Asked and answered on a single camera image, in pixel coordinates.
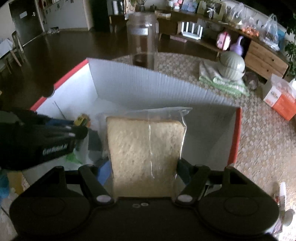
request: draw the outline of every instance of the blue object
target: blue object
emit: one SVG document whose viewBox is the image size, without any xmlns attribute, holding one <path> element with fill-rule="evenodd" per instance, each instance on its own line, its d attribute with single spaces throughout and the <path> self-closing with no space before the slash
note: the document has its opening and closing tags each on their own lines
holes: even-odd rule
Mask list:
<svg viewBox="0 0 296 241">
<path fill-rule="evenodd" d="M 9 195 L 9 181 L 6 172 L 0 170 L 0 205 L 4 198 Z"/>
<path fill-rule="evenodd" d="M 285 47 L 286 33 L 283 32 L 282 30 L 278 29 L 278 36 L 279 36 L 279 48 L 280 48 L 280 50 L 282 50 L 282 48 Z"/>
<path fill-rule="evenodd" d="M 104 185 L 105 182 L 107 181 L 108 177 L 111 175 L 112 172 L 112 168 L 111 168 L 111 162 L 107 161 L 105 162 L 104 165 L 102 165 L 99 168 L 99 172 L 97 175 L 97 180 L 101 185 Z"/>
</svg>

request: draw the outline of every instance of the plastic bag on shelf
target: plastic bag on shelf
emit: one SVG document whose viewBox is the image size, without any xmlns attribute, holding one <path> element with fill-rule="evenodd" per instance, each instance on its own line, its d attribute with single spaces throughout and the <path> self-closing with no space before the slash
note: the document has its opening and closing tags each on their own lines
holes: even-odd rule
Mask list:
<svg viewBox="0 0 296 241">
<path fill-rule="evenodd" d="M 246 17 L 242 21 L 242 31 L 251 36 L 259 37 L 259 30 L 253 17 Z"/>
<path fill-rule="evenodd" d="M 277 18 L 271 14 L 261 29 L 259 39 L 270 46 L 273 50 L 279 51 L 279 36 L 277 29 Z"/>
<path fill-rule="evenodd" d="M 111 160 L 114 197 L 175 197 L 176 168 L 192 108 L 167 107 L 97 116 Z"/>
<path fill-rule="evenodd" d="M 235 5 L 231 10 L 230 13 L 227 17 L 226 22 L 235 28 L 240 29 L 242 26 L 242 20 L 243 18 L 241 17 L 241 12 L 244 10 L 244 4 L 243 3 L 238 3 Z"/>
</svg>

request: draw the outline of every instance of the purple toy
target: purple toy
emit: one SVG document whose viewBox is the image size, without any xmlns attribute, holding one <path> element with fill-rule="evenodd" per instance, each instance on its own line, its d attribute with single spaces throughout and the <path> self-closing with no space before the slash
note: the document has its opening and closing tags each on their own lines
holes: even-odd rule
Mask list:
<svg viewBox="0 0 296 241">
<path fill-rule="evenodd" d="M 242 54 L 244 52 L 243 47 L 240 45 L 240 42 L 242 39 L 243 39 L 243 36 L 239 36 L 237 39 L 237 42 L 230 46 L 230 51 L 236 52 L 240 56 L 242 56 Z"/>
</svg>

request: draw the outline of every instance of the gloved hand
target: gloved hand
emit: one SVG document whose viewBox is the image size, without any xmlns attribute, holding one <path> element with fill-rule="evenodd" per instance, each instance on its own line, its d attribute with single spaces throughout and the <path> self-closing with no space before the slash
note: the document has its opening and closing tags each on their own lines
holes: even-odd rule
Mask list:
<svg viewBox="0 0 296 241">
<path fill-rule="evenodd" d="M 7 173 L 4 170 L 0 170 L 0 206 L 4 198 L 9 195 L 9 181 Z"/>
</svg>

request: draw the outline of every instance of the white container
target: white container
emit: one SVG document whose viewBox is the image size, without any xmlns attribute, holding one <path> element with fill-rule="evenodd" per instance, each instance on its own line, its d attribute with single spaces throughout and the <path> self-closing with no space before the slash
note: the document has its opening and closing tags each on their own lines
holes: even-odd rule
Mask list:
<svg viewBox="0 0 296 241">
<path fill-rule="evenodd" d="M 286 183 L 282 182 L 279 186 L 279 210 L 285 212 L 286 206 Z"/>
<path fill-rule="evenodd" d="M 172 8 L 174 6 L 174 1 L 168 1 L 168 6 Z"/>
<path fill-rule="evenodd" d="M 113 12 L 115 15 L 118 15 L 117 1 L 112 1 L 112 3 L 113 3 Z"/>
<path fill-rule="evenodd" d="M 226 31 L 224 31 L 224 32 L 218 34 L 216 46 L 219 49 L 222 49 L 225 51 L 229 48 L 230 41 L 231 41 L 230 34 L 227 33 Z"/>
<path fill-rule="evenodd" d="M 230 80 L 239 80 L 245 74 L 245 70 L 243 72 L 240 72 L 236 69 L 225 67 L 223 64 L 221 64 L 221 62 L 218 62 L 218 70 L 223 77 Z"/>
<path fill-rule="evenodd" d="M 239 72 L 244 72 L 245 62 L 244 59 L 235 52 L 225 51 L 220 55 L 220 62 L 225 67 L 232 68 Z"/>
<path fill-rule="evenodd" d="M 67 120 L 75 120 L 85 113 L 100 137 L 100 123 L 95 117 L 102 112 L 193 107 L 185 116 L 187 131 L 182 157 L 191 164 L 207 165 L 212 170 L 223 170 L 236 161 L 241 109 L 210 90 L 152 70 L 92 58 L 77 65 L 54 86 L 53 96 L 41 98 L 31 110 Z M 84 163 L 91 163 L 88 154 Z M 61 157 L 23 174 L 32 184 L 57 165 L 65 166 L 65 170 L 78 168 Z"/>
</svg>

